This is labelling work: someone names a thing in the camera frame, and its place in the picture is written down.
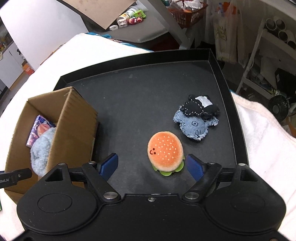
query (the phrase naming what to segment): bolt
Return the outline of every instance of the bolt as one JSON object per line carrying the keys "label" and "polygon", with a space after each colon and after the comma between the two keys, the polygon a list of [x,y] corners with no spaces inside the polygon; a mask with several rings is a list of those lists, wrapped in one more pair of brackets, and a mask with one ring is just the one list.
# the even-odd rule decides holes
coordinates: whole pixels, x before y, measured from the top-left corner
{"label": "bolt", "polygon": [[117,198],[118,193],[116,193],[116,192],[105,192],[103,196],[104,196],[104,198],[111,200],[111,199]]}
{"label": "bolt", "polygon": [[150,202],[155,202],[156,198],[155,197],[148,197],[147,200],[150,201]]}
{"label": "bolt", "polygon": [[198,199],[198,197],[200,196],[198,193],[196,192],[188,192],[185,193],[185,198],[190,199],[190,200],[194,200],[194,199]]}

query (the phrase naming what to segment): smiley face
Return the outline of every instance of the smiley face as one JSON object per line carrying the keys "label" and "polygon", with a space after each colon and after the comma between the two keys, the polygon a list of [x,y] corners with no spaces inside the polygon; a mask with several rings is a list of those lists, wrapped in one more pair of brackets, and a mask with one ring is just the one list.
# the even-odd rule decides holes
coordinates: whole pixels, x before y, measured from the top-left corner
{"label": "smiley face", "polygon": [[152,150],[150,150],[150,152],[149,152],[151,155],[153,155],[153,154],[156,155],[156,152],[153,152],[153,153],[151,153],[151,152],[152,152]]}

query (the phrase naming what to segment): plastic bag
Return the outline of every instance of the plastic bag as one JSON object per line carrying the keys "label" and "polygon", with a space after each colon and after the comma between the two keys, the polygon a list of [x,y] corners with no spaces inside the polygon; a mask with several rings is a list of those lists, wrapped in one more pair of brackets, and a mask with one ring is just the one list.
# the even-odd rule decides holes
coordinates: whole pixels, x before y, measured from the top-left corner
{"label": "plastic bag", "polygon": [[237,8],[237,1],[232,0],[227,6],[225,2],[220,10],[213,14],[217,60],[246,65],[245,42],[242,14]]}
{"label": "plastic bag", "polygon": [[193,9],[201,9],[203,6],[200,0],[184,1],[184,2],[188,5],[188,7]]}

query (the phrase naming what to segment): black tray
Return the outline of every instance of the black tray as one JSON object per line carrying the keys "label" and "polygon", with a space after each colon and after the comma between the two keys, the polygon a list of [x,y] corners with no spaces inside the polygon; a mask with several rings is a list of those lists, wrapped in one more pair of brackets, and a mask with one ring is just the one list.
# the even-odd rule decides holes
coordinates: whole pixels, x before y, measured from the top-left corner
{"label": "black tray", "polygon": [[[125,193],[180,193],[194,183],[184,168],[168,177],[155,172],[147,155],[151,136],[171,131],[184,154],[223,167],[248,164],[237,110],[215,57],[207,49],[154,52],[95,64],[60,78],[56,89],[74,86],[98,111],[94,160],[115,152],[118,169],[109,184]],[[219,124],[193,141],[173,116],[189,94],[209,95],[220,108]]]}

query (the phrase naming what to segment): white wall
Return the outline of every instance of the white wall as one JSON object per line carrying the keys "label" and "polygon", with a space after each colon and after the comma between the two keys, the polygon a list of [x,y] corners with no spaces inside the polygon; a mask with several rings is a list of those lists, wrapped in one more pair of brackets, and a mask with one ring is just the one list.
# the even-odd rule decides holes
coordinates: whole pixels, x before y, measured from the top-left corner
{"label": "white wall", "polygon": [[61,44],[88,32],[81,17],[56,0],[9,0],[0,17],[35,70]]}

